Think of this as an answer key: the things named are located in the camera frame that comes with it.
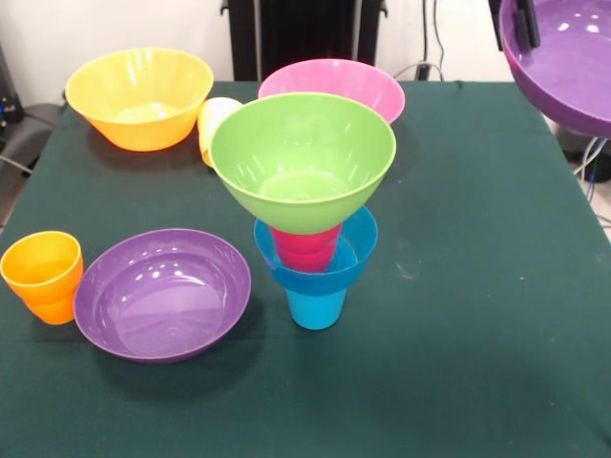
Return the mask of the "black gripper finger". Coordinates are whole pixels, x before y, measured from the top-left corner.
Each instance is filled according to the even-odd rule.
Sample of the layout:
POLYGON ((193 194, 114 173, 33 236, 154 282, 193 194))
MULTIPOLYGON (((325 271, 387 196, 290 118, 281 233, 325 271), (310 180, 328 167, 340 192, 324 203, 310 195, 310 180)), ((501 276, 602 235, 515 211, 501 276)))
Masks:
POLYGON ((494 27, 495 32, 495 42, 497 49, 502 52, 502 38, 500 34, 499 28, 499 11, 500 11, 501 0, 488 0, 489 11, 491 15, 491 20, 494 27))
POLYGON ((516 0, 513 12, 516 42, 521 49, 535 49, 540 46, 537 13, 533 0, 516 0))

